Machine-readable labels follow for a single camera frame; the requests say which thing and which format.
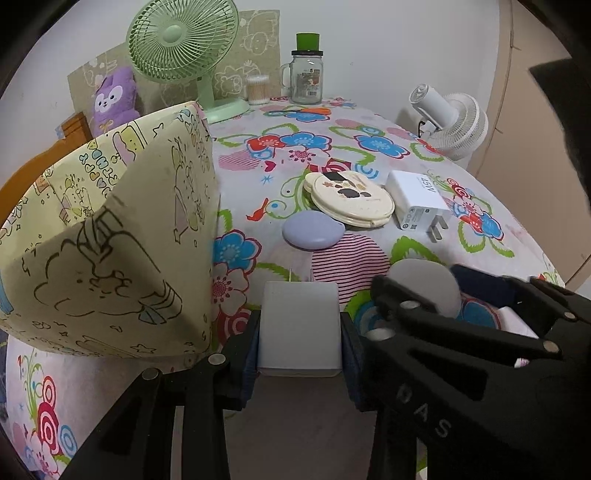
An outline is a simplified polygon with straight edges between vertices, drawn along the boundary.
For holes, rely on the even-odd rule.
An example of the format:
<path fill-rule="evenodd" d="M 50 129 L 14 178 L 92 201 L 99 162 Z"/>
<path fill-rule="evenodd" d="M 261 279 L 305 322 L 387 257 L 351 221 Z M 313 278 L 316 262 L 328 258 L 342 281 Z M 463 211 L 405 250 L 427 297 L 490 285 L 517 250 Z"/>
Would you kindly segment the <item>glass mason jar green lid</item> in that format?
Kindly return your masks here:
<path fill-rule="evenodd" d="M 281 87 L 295 104 L 318 105 L 322 102 L 324 52 L 320 43 L 321 36 L 318 33 L 297 33 L 291 61 L 280 67 Z"/>

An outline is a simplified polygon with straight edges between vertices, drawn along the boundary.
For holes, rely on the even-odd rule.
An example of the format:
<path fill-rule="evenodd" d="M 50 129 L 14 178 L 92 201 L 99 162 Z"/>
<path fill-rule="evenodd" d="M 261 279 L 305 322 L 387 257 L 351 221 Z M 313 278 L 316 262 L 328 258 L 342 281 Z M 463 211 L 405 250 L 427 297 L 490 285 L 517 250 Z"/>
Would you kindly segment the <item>round cream compact mirror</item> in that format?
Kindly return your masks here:
<path fill-rule="evenodd" d="M 304 190 L 318 210 L 352 227 L 380 228 L 394 214 L 391 195 L 358 172 L 308 173 Z"/>

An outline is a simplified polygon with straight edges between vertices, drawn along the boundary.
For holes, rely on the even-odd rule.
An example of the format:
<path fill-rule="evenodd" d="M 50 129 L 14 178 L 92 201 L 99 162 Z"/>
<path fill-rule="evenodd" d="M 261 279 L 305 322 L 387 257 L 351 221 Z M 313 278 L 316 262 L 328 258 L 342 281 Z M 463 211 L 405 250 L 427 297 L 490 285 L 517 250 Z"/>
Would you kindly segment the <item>green desk fan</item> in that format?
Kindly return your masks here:
<path fill-rule="evenodd" d="M 216 100 L 213 93 L 214 68 L 235 44 L 238 23 L 232 1 L 150 1 L 128 27 L 128 56 L 151 81 L 197 82 L 207 122 L 219 123 L 249 111 L 242 97 Z"/>

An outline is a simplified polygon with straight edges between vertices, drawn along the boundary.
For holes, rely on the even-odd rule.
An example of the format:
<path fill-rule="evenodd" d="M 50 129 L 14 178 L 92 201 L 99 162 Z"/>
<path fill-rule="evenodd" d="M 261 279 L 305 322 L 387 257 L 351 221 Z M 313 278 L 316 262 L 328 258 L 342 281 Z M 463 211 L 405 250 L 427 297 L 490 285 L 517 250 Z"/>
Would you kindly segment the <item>white clip fan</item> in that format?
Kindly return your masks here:
<path fill-rule="evenodd" d="M 409 101 L 421 116 L 419 138 L 452 161 L 470 157 L 487 136 L 486 111 L 469 94 L 441 95 L 434 87 L 420 84 Z"/>

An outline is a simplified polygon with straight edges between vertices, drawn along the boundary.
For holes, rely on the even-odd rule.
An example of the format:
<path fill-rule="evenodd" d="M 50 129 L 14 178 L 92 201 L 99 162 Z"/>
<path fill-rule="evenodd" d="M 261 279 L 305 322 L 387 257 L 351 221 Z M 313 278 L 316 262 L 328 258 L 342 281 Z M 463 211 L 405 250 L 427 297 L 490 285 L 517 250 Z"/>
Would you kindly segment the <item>white rectangular power adapter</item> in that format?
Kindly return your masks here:
<path fill-rule="evenodd" d="M 259 322 L 259 373 L 332 378 L 342 371 L 339 290 L 334 282 L 266 283 Z"/>

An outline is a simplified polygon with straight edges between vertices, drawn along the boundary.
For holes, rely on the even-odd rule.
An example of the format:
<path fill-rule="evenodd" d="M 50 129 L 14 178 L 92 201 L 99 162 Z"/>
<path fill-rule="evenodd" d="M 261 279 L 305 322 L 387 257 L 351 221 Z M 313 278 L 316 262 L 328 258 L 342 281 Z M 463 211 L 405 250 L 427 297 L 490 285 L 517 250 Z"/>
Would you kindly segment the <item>yellow cartoon fabric storage box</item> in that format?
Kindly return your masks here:
<path fill-rule="evenodd" d="M 204 352 L 218 205 L 197 102 L 91 140 L 45 170 L 2 225 L 2 329 L 67 355 Z"/>

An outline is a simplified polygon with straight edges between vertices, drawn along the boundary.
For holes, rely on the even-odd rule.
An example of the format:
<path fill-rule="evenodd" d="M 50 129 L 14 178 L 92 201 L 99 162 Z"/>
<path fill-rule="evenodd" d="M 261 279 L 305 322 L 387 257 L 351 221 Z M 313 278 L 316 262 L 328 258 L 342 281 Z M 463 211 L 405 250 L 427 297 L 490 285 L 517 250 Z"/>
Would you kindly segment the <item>wooden bed headboard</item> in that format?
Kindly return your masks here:
<path fill-rule="evenodd" d="M 47 168 L 92 139 L 86 117 L 82 112 L 74 114 L 62 123 L 61 128 L 64 132 L 63 139 L 27 161 L 2 186 L 1 223 L 4 223 L 27 189 Z"/>

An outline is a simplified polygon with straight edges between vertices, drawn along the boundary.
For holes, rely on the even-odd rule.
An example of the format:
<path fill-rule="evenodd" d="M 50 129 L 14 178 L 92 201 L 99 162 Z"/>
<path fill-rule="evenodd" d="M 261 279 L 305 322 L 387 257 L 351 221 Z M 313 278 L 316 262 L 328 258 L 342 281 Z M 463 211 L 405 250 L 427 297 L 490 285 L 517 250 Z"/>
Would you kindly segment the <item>grey round speaker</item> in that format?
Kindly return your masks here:
<path fill-rule="evenodd" d="M 394 263 L 387 277 L 433 303 L 440 315 L 456 318 L 461 311 L 459 284 L 444 265 L 408 258 Z"/>

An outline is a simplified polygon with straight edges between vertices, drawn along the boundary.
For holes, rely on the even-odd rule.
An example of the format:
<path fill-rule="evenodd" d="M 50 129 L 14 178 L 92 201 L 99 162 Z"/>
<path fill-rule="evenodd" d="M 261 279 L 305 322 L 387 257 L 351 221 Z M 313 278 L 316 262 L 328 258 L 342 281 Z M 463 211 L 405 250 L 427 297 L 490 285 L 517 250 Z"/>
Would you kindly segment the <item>purple plush bunny toy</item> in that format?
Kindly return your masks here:
<path fill-rule="evenodd" d="M 140 117 L 132 68 L 123 66 L 107 75 L 95 92 L 93 135 L 98 137 Z"/>

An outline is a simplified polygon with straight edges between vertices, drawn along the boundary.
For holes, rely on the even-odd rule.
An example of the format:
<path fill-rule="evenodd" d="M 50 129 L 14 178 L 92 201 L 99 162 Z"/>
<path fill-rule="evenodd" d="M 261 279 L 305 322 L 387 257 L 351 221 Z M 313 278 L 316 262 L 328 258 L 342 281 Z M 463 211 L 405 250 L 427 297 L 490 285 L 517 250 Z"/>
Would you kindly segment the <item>cotton swab container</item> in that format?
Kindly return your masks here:
<path fill-rule="evenodd" d="M 246 97 L 250 105 L 263 105 L 270 102 L 270 76 L 252 75 L 245 78 Z"/>

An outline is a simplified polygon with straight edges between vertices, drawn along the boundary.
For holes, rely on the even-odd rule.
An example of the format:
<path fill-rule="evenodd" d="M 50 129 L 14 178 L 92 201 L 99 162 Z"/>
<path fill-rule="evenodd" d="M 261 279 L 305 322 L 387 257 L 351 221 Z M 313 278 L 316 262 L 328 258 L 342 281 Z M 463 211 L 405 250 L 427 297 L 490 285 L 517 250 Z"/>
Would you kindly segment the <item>white 45W charger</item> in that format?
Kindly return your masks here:
<path fill-rule="evenodd" d="M 443 240 L 451 210 L 428 176 L 392 170 L 385 190 L 394 200 L 394 217 L 403 231 L 426 233 L 433 242 Z"/>

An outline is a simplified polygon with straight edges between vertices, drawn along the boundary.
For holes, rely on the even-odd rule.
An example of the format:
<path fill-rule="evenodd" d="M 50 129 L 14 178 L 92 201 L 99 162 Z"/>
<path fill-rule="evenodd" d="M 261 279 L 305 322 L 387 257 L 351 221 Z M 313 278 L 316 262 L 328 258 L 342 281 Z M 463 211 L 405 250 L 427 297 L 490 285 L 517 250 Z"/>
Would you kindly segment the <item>lavender oval soap-like object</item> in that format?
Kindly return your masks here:
<path fill-rule="evenodd" d="M 342 239 L 346 227 L 329 215 L 315 210 L 297 212 L 283 223 L 283 239 L 308 251 L 328 249 Z"/>

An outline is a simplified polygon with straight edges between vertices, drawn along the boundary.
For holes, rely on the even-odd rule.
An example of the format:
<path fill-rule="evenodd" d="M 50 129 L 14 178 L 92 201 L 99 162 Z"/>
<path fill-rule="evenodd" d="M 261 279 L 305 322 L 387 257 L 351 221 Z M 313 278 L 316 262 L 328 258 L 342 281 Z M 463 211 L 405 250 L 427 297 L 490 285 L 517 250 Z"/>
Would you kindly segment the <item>floral tablecloth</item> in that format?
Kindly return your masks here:
<path fill-rule="evenodd" d="M 330 282 L 361 332 L 370 280 L 408 258 L 561 276 L 440 148 L 366 109 L 277 100 L 207 125 L 182 103 L 35 168 L 1 228 L 1 424 L 62 475 L 144 368 L 189 367 L 245 330 L 270 282 Z"/>

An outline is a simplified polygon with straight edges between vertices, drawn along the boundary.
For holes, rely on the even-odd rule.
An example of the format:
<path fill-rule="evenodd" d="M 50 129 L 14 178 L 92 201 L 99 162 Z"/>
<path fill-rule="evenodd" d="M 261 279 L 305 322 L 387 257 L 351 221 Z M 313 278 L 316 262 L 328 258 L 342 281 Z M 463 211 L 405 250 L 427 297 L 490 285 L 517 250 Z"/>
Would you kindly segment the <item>beige cartoon wall sheet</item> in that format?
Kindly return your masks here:
<path fill-rule="evenodd" d="M 91 120 L 96 90 L 108 75 L 129 64 L 127 47 L 119 44 L 70 73 L 67 80 L 74 111 L 84 113 Z M 246 79 L 256 75 L 269 76 L 270 95 L 280 94 L 280 12 L 277 10 L 239 13 L 235 44 L 212 74 L 214 97 L 244 98 Z M 135 74 L 134 79 L 137 86 L 136 109 L 141 114 L 197 98 L 197 82 L 194 80 L 160 84 L 139 74 Z"/>

